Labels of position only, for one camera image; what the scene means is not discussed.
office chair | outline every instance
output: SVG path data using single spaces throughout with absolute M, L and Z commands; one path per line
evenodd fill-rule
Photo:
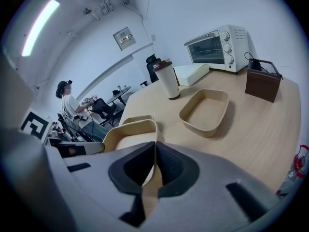
M 150 80 L 151 80 L 152 83 L 159 80 L 158 77 L 156 76 L 155 72 L 154 72 L 154 64 L 157 64 L 159 62 L 161 62 L 161 59 L 156 58 L 154 54 L 146 59 L 146 63 L 147 63 L 146 67 L 147 67 L 147 70 L 149 72 Z
M 108 122 L 110 125 L 113 124 L 115 121 L 115 115 L 114 112 L 116 110 L 117 106 L 116 104 L 113 104 L 113 106 L 109 106 L 105 103 L 105 101 L 102 98 L 97 99 L 94 104 L 92 105 L 92 112 L 99 114 L 104 121 L 101 123 L 102 126 L 105 126 L 105 124 Z

tan tray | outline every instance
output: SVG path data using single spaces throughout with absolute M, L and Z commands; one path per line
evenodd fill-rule
M 104 153 L 150 141 L 164 142 L 164 137 L 156 122 L 151 119 L 146 119 L 127 123 L 115 127 L 108 132 L 103 141 L 105 145 Z M 153 175 L 154 167 L 149 172 L 143 186 L 151 180 Z
M 228 93 L 200 89 L 179 112 L 184 126 L 202 137 L 212 137 L 220 125 L 229 101 Z
M 136 121 L 140 121 L 140 120 L 145 120 L 145 119 L 151 119 L 153 120 L 154 117 L 152 117 L 151 115 L 143 115 L 143 116 L 137 116 L 137 117 L 131 117 L 131 118 L 127 118 L 122 124 L 127 124 L 127 123 L 132 123 L 132 122 L 136 122 Z

chair backrest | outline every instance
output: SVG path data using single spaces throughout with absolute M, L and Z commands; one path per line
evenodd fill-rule
M 107 105 L 102 98 L 97 99 L 92 105 L 92 112 L 99 114 L 99 115 L 104 116 L 103 112 L 109 115 L 112 115 L 114 111 L 115 109 Z
M 160 58 L 156 59 L 152 63 L 147 64 L 147 70 L 149 72 L 150 80 L 151 80 L 152 83 L 159 80 L 158 77 L 156 76 L 155 72 L 154 72 L 154 64 L 159 63 L 159 62 L 161 62 Z

travel mug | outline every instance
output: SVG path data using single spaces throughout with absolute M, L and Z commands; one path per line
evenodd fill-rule
M 176 75 L 172 66 L 172 62 L 167 59 L 154 65 L 154 72 L 159 78 L 166 95 L 170 100 L 180 97 Z

fluorescent light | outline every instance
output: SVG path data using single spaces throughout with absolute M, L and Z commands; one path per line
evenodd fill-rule
M 24 45 L 22 56 L 29 56 L 33 49 L 34 43 L 38 38 L 44 24 L 47 22 L 48 18 L 52 15 L 52 13 L 56 10 L 56 8 L 60 4 L 55 0 L 50 0 L 42 12 L 39 14 L 38 18 L 34 22 L 30 33 L 27 37 L 26 43 Z

